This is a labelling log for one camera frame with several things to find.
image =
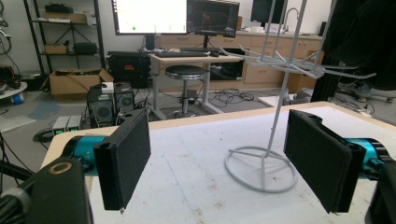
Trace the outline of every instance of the keyboard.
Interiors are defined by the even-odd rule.
[[[188,52],[188,51],[155,51],[155,56],[160,58],[186,58],[186,57],[207,57],[203,52]]]
[[[219,52],[220,48],[180,48],[180,51],[192,51],[192,52]]]

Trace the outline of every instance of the stool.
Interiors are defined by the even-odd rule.
[[[165,69],[165,74],[174,79],[179,79],[183,80],[183,92],[182,92],[182,110],[181,110],[181,117],[186,118],[187,114],[189,113],[189,98],[187,96],[187,81],[188,80],[197,80],[201,79],[204,77],[204,75],[207,73],[207,70],[194,66],[194,65],[173,65],[169,66]]]

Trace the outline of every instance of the wire rack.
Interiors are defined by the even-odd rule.
[[[325,74],[342,76],[342,77],[354,77],[354,78],[360,78],[360,79],[375,76],[375,73],[368,74],[365,76],[356,76],[356,75],[344,72],[345,70],[356,69],[356,67],[341,66],[341,65],[340,66],[326,66],[326,65],[319,64],[320,53],[322,51],[323,43],[325,41],[325,37],[328,32],[329,26],[331,25],[332,14],[334,12],[334,8],[337,3],[336,0],[332,1],[332,7],[330,10],[329,18],[326,22],[326,26],[325,26],[325,29],[323,32],[323,37],[320,41],[318,50],[315,53],[309,55],[308,57],[306,57],[304,59],[294,58],[294,53],[295,53],[296,46],[297,46],[297,40],[298,40],[298,37],[300,34],[301,25],[303,22],[306,2],[307,2],[307,0],[303,0],[303,2],[301,4],[300,14],[299,14],[297,25],[296,25],[296,31],[293,36],[293,41],[292,41],[292,46],[290,49],[289,57],[283,57],[276,50],[278,40],[280,37],[280,33],[282,32],[280,28],[278,29],[277,34],[276,34],[276,43],[275,43],[275,47],[274,47],[275,50],[273,51],[272,55],[265,55],[265,53],[264,53],[267,48],[267,41],[268,41],[269,35],[266,35],[264,38],[262,53],[244,49],[243,46],[241,46],[241,45],[240,45],[240,49],[245,52],[245,55],[234,54],[234,53],[228,52],[224,49],[220,49],[220,50],[226,55],[242,57],[250,65],[266,66],[266,67],[271,67],[276,70],[285,72],[285,76],[284,76],[283,82],[282,82],[280,96],[285,95],[290,73],[303,74],[303,75],[312,77],[314,79],[323,77]],[[268,20],[268,25],[266,27],[267,34],[270,34],[270,26],[271,26],[271,20],[273,18],[273,14],[274,14],[275,3],[276,3],[276,0],[273,0],[272,5],[271,5],[271,12],[269,15],[269,20]],[[281,21],[283,21],[283,19],[285,17],[285,11],[286,11],[287,4],[288,4],[288,0],[284,1],[282,14],[280,17]],[[275,132],[276,132],[276,125],[277,125],[277,122],[279,119],[280,107],[282,106],[282,103],[283,103],[283,99],[282,99],[282,97],[279,97],[277,107],[276,107],[276,114],[275,114],[272,129],[271,129],[271,135],[270,135],[270,139],[269,139],[269,143],[268,143],[267,147],[239,147],[236,149],[230,149],[228,155],[225,158],[224,165],[226,167],[226,170],[230,174],[230,176],[232,176],[240,184],[242,184],[250,189],[255,189],[258,191],[270,192],[270,193],[279,193],[279,192],[283,192],[283,191],[292,189],[297,182],[296,171],[295,171],[295,168],[293,167],[293,165],[290,163],[290,161],[287,158],[285,158],[283,155],[280,155],[272,150]],[[251,150],[258,150],[259,153],[258,154],[251,153],[250,152]],[[233,169],[230,166],[229,160],[235,156],[249,156],[249,157],[261,158],[261,167],[262,167],[261,168],[261,173],[262,173],[261,179],[262,180],[260,181],[260,183],[261,183],[260,186],[255,186],[255,185],[247,182],[246,180],[243,180],[242,178],[238,177],[233,172]],[[285,184],[285,186],[276,187],[275,189],[270,189],[267,187],[266,177],[267,177],[268,171],[266,170],[265,165],[268,164],[268,162],[270,162],[270,161],[267,161],[267,159],[269,159],[269,158],[285,162],[286,169],[290,169],[290,173],[291,173],[290,181],[287,182],[287,184]]]

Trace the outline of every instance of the wall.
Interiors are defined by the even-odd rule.
[[[250,10],[252,6],[252,0],[235,0],[240,2],[239,15],[243,17],[243,26],[258,26],[257,22],[250,21]],[[297,7],[300,8],[302,0],[289,0],[288,8]],[[12,51],[8,54],[9,57],[18,65],[21,72],[25,71],[38,71],[38,61],[35,54],[35,48],[33,44],[32,35],[30,32],[26,12],[24,9],[23,1],[15,0],[3,0],[2,1],[5,10],[3,17],[8,22],[9,27],[1,27],[7,34],[12,35]],[[49,1],[38,0],[40,6],[43,8]],[[52,3],[66,3],[68,6],[74,8],[75,11],[79,10],[90,10],[92,11],[91,0],[51,0]],[[309,0],[302,27],[304,33],[317,33],[322,21],[326,21],[331,0]],[[141,35],[138,36],[115,36],[114,32],[114,21],[111,12],[111,2],[109,0],[99,0],[103,41],[105,45],[105,53],[110,50],[129,50],[135,51],[140,49],[143,44],[144,38]],[[296,19],[294,14],[290,13],[288,25],[290,30],[294,30]],[[50,27],[50,33],[56,34],[62,31],[63,27],[53,26]],[[85,35],[94,36],[94,29],[88,29]],[[7,45],[7,41],[0,36],[4,44]],[[75,66],[75,62],[72,58],[59,58],[53,65],[57,67]],[[97,60],[93,59],[91,63],[94,64]],[[12,65],[12,61],[6,55],[0,55],[0,64]]]

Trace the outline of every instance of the desk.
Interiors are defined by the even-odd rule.
[[[149,55],[154,62],[163,63],[165,65],[175,65],[175,64],[183,64],[183,63],[205,63],[207,71],[210,71],[211,63],[234,63],[243,60],[243,58],[235,57],[235,56],[224,56],[220,55],[219,57],[184,57],[184,58],[160,58],[154,54]],[[158,70],[153,71],[152,82],[153,82],[153,107],[152,112],[159,119],[166,119],[165,114],[160,110],[159,105],[159,95],[160,95],[160,83],[158,80],[158,75],[161,73],[161,67],[157,66]],[[204,105],[217,113],[222,113],[221,110],[217,109],[215,106],[211,105],[208,100],[209,94],[209,82],[210,82],[210,72],[206,73],[204,80],[204,90],[202,99],[198,99],[198,102],[201,105]]]
[[[330,103],[283,106],[273,147],[278,153],[291,108],[322,117],[323,124],[341,136],[372,137],[396,158],[394,126]],[[99,181],[93,179],[95,223],[364,223],[376,182],[359,180],[349,213],[335,215],[325,212],[300,176],[292,190],[269,194],[247,189],[228,175],[223,165],[228,149],[266,147],[275,111],[272,107],[151,122],[151,157],[123,215],[103,209]],[[56,135],[43,165],[59,157],[72,136],[111,134],[115,129]]]

